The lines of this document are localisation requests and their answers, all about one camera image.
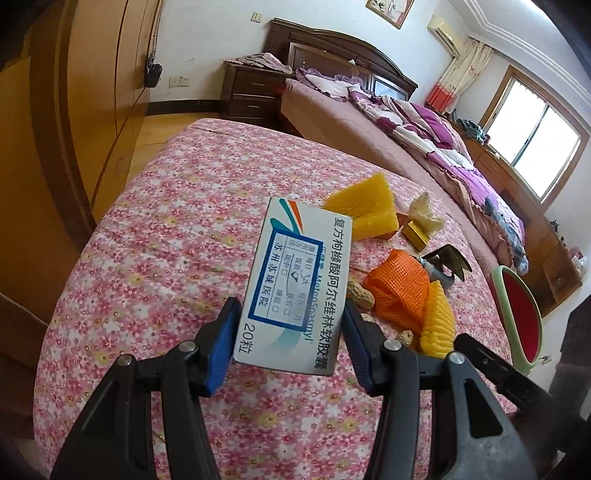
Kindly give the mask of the white medicine box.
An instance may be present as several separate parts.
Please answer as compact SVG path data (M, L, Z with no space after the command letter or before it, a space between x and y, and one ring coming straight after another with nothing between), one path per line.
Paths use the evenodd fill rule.
M235 362L334 374L352 233L349 216L270 198L243 301Z

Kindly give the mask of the blue plastic hook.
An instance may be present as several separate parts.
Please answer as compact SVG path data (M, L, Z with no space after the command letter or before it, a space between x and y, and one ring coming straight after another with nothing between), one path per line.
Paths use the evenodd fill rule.
M433 263L424 259L423 257L418 257L417 261L425 269L431 282L439 281L446 292L448 292L452 288L452 286L455 283L454 274L448 275L444 273L442 270L438 269Z

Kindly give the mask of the orange cardboard box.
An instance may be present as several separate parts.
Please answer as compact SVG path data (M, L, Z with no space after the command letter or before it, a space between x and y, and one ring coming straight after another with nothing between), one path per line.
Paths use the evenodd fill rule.
M398 222L397 228L390 231L390 232L387 232L385 234L378 236L378 239L390 240L394 236L394 234L396 234L400 230L400 228L403 227L407 223L408 219L409 219L409 216L406 213L398 212L397 213L397 222Z

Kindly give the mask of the yellow foam net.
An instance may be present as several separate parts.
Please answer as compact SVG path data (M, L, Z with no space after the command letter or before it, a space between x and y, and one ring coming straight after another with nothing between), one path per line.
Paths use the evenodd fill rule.
M445 358L454 349L456 319L440 281L429 285L420 348L424 355Z
M378 238L398 225L394 193L383 173L335 192L322 207L353 219L355 241Z

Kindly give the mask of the peanut shell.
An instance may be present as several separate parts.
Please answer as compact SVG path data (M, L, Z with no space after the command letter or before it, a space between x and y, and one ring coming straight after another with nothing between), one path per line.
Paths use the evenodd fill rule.
M363 288L355 278L349 278L346 284L346 296L355 303L360 310L372 310L375 306L375 297L368 289Z
M402 345L412 348L414 345L414 332L412 330L404 330L397 334L396 340L399 341Z

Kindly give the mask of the red bin with green rim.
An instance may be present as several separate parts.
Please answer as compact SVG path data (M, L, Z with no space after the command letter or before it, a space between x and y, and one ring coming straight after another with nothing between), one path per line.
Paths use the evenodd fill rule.
M496 267L489 285L507 335L512 363L527 376L541 362L543 322L535 297L507 266Z

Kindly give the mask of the orange foam net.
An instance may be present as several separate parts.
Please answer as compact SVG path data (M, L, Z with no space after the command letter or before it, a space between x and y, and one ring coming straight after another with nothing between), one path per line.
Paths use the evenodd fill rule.
M421 333L430 280L417 259L394 249L363 280L363 288L375 298L373 313L402 330Z

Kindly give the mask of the light wooden window cabinet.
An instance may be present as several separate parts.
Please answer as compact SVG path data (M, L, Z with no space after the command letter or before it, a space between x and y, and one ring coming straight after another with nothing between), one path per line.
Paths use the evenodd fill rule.
M469 137L460 126L455 129L465 141L476 167L524 224L530 264L524 281L541 314L547 316L582 286L568 250L545 217L539 201L511 166L496 157L492 149Z

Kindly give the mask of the blue plaid shirt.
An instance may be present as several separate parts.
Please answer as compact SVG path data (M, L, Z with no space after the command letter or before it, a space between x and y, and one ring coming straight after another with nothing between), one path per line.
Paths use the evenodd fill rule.
M526 254L523 224L503 199L487 196L484 204L485 213L501 228L508 242L512 264L516 272L524 276L529 272L530 263Z

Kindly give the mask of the green snack wrapper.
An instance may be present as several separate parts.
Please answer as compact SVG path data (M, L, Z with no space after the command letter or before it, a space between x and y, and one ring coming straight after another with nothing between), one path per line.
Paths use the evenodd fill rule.
M422 257L423 260L433 265L440 272L444 272L447 268L455 277L460 280L465 280L465 272L472 272L472 266L460 252L460 250L451 245L446 244L442 247L427 253Z

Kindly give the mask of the small yellow box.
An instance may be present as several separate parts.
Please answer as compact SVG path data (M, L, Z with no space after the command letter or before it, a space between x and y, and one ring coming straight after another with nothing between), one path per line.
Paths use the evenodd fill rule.
M423 251L430 241L429 235L413 220L404 225L402 234L418 252Z

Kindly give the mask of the crumpled cream tissue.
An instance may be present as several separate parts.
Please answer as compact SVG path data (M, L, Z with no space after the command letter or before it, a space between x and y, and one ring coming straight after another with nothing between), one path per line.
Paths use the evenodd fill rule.
M428 236L436 234L445 227L445 219L436 215L431 208L428 192L423 192L412 201L408 209L408 216Z

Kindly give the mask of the purple white quilt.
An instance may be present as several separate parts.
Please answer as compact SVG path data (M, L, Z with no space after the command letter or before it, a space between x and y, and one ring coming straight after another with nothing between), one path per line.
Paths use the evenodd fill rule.
M487 196L503 198L475 166L451 124L421 105L389 95L368 98L351 91L349 101L391 139L418 155L418 162L462 207L499 262L514 269L503 231L484 211Z

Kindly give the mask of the window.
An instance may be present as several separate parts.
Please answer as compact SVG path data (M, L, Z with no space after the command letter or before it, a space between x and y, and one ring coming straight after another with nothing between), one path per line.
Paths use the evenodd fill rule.
M590 129L540 83L509 66L481 118L493 152L543 207L566 186Z

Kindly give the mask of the blue clothes on cabinet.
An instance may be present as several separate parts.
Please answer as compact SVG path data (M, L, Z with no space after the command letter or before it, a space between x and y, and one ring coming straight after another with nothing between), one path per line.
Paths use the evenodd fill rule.
M462 133L469 138L472 138L480 145L486 145L490 139L490 136L485 130L477 123L472 120L458 119L457 125L459 126Z

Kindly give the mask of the wooden wardrobe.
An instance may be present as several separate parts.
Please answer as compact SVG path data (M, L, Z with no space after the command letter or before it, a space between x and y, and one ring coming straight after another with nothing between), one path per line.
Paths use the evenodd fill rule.
M1 424L33 435L56 302L121 193L150 87L159 1L1 5Z

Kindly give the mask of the black bag on wardrobe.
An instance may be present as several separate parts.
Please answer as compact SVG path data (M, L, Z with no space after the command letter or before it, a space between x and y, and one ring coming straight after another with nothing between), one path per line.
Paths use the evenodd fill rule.
M149 89L155 88L161 79L162 71L162 65L155 61L155 54L150 53L145 62L143 86Z

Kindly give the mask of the dark wooden nightstand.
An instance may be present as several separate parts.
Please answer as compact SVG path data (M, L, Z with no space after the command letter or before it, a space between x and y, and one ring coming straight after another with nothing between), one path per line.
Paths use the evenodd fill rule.
M221 89L221 117L280 128L280 101L289 74L226 62Z

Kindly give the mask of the large bed pink sheet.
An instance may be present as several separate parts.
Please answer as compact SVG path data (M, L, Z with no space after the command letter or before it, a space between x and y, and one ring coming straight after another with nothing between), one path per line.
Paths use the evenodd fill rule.
M510 266L509 244L500 227L475 205L465 187L412 148L399 145L349 102L338 102L288 79L280 113L304 138L341 150L407 178L440 199L460 225L478 264L488 274Z

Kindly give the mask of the pink ruffled pillow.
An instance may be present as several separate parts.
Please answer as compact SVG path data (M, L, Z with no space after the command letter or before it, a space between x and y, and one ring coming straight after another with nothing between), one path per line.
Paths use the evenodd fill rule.
M363 80L360 77L349 77L342 74L329 77L314 68L301 67L295 71L295 77L305 86L315 89L335 101L349 101L351 91L366 95L368 98L372 97L372 94L363 87Z

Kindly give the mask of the red cream curtain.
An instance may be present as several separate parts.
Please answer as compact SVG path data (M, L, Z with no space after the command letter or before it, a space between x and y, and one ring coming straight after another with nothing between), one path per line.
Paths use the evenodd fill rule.
M464 52L455 58L429 93L425 105L440 114L451 113L462 94L488 66L495 50L470 38Z

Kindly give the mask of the white air conditioner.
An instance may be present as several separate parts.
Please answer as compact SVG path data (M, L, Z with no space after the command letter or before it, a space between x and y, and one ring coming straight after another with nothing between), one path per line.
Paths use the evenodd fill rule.
M465 53L469 31L461 17L434 14L427 28L454 58L461 57Z

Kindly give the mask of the clothes pile on nightstand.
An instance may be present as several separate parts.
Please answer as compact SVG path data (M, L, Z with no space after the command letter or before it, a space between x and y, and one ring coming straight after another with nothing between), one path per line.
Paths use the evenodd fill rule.
M245 56L230 58L225 60L226 63L233 65L249 66L253 68L266 69L273 72L281 73L284 75L291 75L293 68L280 62L270 52L249 54Z

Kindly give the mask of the dark wooden headboard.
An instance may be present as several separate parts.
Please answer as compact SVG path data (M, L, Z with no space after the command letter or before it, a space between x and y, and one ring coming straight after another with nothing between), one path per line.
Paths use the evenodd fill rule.
M325 76L358 77L375 94L409 100L418 84L381 50L351 35L274 18L267 23L263 50L291 69L315 69Z

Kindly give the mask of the wall socket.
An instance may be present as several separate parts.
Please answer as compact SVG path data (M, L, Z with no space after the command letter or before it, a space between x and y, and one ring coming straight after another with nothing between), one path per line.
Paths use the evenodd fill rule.
M169 88L187 88L190 87L191 78L184 76L170 77L168 81Z

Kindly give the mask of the framed wall picture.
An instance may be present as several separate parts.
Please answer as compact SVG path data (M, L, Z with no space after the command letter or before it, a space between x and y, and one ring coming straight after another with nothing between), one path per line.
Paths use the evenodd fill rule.
M413 4L414 0L368 0L366 7L401 29Z

